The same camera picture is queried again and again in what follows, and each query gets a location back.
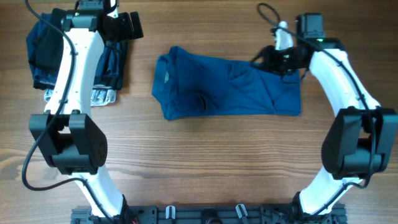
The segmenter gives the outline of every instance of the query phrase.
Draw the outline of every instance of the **wooden table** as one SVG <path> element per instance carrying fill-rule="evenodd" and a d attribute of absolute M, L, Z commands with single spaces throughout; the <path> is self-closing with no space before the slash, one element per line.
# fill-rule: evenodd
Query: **wooden table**
<path fill-rule="evenodd" d="M 37 12 L 71 9 L 73 0 L 35 0 Z M 166 121 L 151 96 L 157 57 L 179 45 L 195 54 L 249 60 L 273 44 L 257 1 L 121 1 L 138 11 L 145 37 L 131 44 L 117 103 L 93 108 L 109 142 L 108 160 L 130 205 L 290 202 L 322 166 L 320 148 L 333 112 L 314 77 L 302 85 L 302 115 L 213 116 Z M 398 110 L 397 1 L 268 1 L 290 27 L 295 16 L 321 12 L 329 37 L 338 37 L 368 89 Z M 21 182 L 33 138 L 30 114 L 42 113 L 43 91 L 32 87 L 25 38 L 37 19 L 22 0 L 0 4 L 0 223 L 68 223 L 70 210 L 87 206 L 75 184 L 31 192 Z M 351 190 L 349 223 L 397 223 L 398 151 L 366 190 Z M 65 179 L 37 151 L 28 171 L 32 184 Z"/>

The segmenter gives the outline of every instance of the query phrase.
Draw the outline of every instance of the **crumpled blue fabric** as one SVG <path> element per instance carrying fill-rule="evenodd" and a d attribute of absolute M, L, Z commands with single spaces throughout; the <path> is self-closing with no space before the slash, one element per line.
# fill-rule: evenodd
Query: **crumpled blue fabric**
<path fill-rule="evenodd" d="M 194 55 L 181 47 L 159 57 L 152 95 L 167 120 L 301 113 L 299 71 L 281 77 L 249 62 Z"/>

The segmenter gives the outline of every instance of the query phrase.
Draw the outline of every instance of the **cable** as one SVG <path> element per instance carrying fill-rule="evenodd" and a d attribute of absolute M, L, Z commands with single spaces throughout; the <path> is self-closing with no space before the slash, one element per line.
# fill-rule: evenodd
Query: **cable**
<path fill-rule="evenodd" d="M 332 60 L 334 60 L 349 76 L 349 78 L 351 79 L 351 81 L 353 82 L 353 85 L 355 87 L 355 90 L 357 91 L 358 95 L 359 95 L 359 99 L 361 100 L 363 106 L 365 107 L 365 111 L 367 113 L 368 116 L 368 120 L 369 120 L 369 125 L 370 125 L 370 132 L 371 132 L 371 156 L 369 159 L 369 168 L 368 168 L 368 174 L 365 178 L 365 183 L 363 185 L 354 183 L 354 182 L 348 182 L 343 184 L 342 188 L 337 192 L 337 194 L 331 199 L 329 200 L 328 203 L 324 204 L 324 206 L 322 208 L 320 208 L 318 211 L 316 211 L 313 215 L 310 215 L 309 217 L 307 217 L 306 221 L 309 220 L 310 218 L 319 215 L 322 211 L 324 211 L 325 209 L 327 209 L 346 189 L 347 187 L 349 187 L 350 185 L 353 185 L 359 189 L 365 189 L 369 183 L 370 183 L 370 179 L 371 176 L 373 174 L 373 159 L 374 159 L 374 154 L 376 152 L 376 130 L 374 127 L 374 123 L 373 123 L 373 118 L 372 118 L 372 114 L 370 112 L 369 106 L 366 103 L 365 97 L 361 91 L 361 89 L 359 88 L 358 84 L 356 83 L 356 80 L 354 78 L 354 76 L 351 74 L 351 72 L 349 72 L 349 70 L 345 67 L 344 63 L 341 62 L 340 60 L 338 60 L 334 55 L 332 55 L 331 53 L 329 53 L 328 51 L 326 51 L 325 49 L 321 48 L 320 46 L 308 41 L 307 39 L 293 33 L 292 31 L 283 28 L 281 26 L 279 26 L 277 23 L 275 23 L 274 21 L 272 21 L 271 19 L 269 19 L 264 13 L 262 13 L 261 11 L 261 6 L 265 6 L 268 9 L 270 9 L 275 15 L 279 15 L 276 10 L 271 7 L 270 5 L 266 4 L 266 3 L 260 3 L 257 5 L 257 11 L 260 14 L 260 16 L 267 21 L 269 24 L 273 25 L 275 28 L 277 29 L 281 29 L 283 31 L 285 31 L 286 33 L 294 36 L 296 39 L 301 40 L 302 42 L 305 42 L 306 44 L 308 44 L 309 46 L 313 47 L 314 49 L 317 49 L 320 52 L 323 52 L 324 54 L 326 54 L 327 56 L 329 56 Z"/>
<path fill-rule="evenodd" d="M 33 191 L 44 191 L 44 190 L 50 190 L 50 189 L 54 189 L 56 187 L 59 187 L 63 184 L 72 182 L 72 181 L 80 181 L 83 186 L 85 186 L 87 188 L 88 193 L 90 194 L 90 196 L 93 198 L 94 203 L 96 204 L 96 206 L 99 208 L 99 210 L 101 211 L 101 213 L 103 213 L 103 215 L 110 221 L 112 222 L 112 219 L 109 217 L 109 215 L 105 212 L 104 208 L 102 207 L 102 205 L 99 203 L 98 199 L 95 197 L 93 190 L 91 189 L 90 185 L 88 184 L 87 180 L 82 179 L 82 178 L 71 178 L 68 180 L 63 180 L 59 183 L 47 186 L 47 187 L 34 187 L 31 186 L 28 181 L 27 181 L 27 167 L 29 165 L 29 161 L 32 158 L 33 153 L 35 152 L 37 146 L 39 145 L 39 143 L 41 142 L 41 140 L 43 139 L 44 135 L 46 133 L 48 133 L 50 128 L 53 128 L 55 125 L 55 122 L 57 120 L 57 117 L 60 115 L 61 110 L 63 109 L 63 106 L 65 105 L 65 103 L 67 102 L 67 95 L 68 95 L 68 91 L 70 88 L 70 83 L 72 81 L 72 76 L 73 76 L 73 72 L 75 70 L 75 60 L 76 60 L 76 50 L 75 50 L 75 46 L 72 42 L 72 40 L 64 33 L 62 32 L 60 29 L 58 29 L 57 27 L 55 27 L 53 24 L 51 24 L 50 22 L 42 19 L 30 6 L 28 0 L 25 0 L 25 5 L 28 8 L 28 10 L 35 16 L 37 17 L 39 20 L 41 20 L 42 22 L 46 23 L 49 27 L 53 28 L 54 30 L 56 30 L 57 32 L 59 32 L 68 42 L 70 49 L 71 49 L 71 64 L 70 64 L 70 69 L 69 69 L 69 74 L 68 74 L 68 79 L 67 82 L 65 84 L 65 89 L 62 93 L 62 97 L 60 100 L 60 106 L 58 107 L 57 111 L 55 112 L 55 114 L 53 115 L 52 119 L 50 120 L 50 122 L 46 125 L 45 129 L 41 132 L 41 134 L 39 135 L 39 137 L 36 139 L 35 143 L 32 145 L 28 155 L 26 156 L 24 165 L 22 167 L 22 183 L 25 185 L 25 187 L 27 187 L 29 190 L 33 190 Z"/>

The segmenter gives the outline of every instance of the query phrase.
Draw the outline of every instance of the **white cloth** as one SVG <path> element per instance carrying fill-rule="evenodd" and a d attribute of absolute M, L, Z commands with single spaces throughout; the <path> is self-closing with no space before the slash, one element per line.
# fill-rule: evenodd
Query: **white cloth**
<path fill-rule="evenodd" d="M 44 101 L 51 99 L 53 90 L 44 90 Z M 116 90 L 93 90 L 91 92 L 91 106 L 105 106 L 116 101 Z"/>

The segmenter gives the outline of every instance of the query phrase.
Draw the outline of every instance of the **brown surface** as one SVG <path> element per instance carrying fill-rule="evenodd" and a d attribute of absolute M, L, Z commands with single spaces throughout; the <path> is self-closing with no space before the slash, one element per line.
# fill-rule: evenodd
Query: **brown surface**
<path fill-rule="evenodd" d="M 70 209 L 88 205 L 75 184 L 31 192 L 21 168 L 33 143 L 27 124 L 45 106 L 32 88 L 25 38 L 37 19 L 22 0 L 0 4 L 0 223 L 68 223 Z M 33 3 L 37 12 L 70 9 Z M 339 37 L 373 97 L 398 109 L 396 1 L 269 1 L 293 27 L 296 15 L 322 12 L 325 30 Z M 131 45 L 126 81 L 115 105 L 93 108 L 108 137 L 107 166 L 130 205 L 289 202 L 321 168 L 320 146 L 333 112 L 316 79 L 302 86 L 302 115 L 217 116 L 166 121 L 151 96 L 157 57 L 180 45 L 189 52 L 249 60 L 272 44 L 257 1 L 122 1 L 138 11 L 145 37 Z M 350 223 L 397 223 L 398 151 L 366 190 L 352 190 Z M 35 185 L 65 177 L 48 168 L 40 152 L 29 166 Z"/>

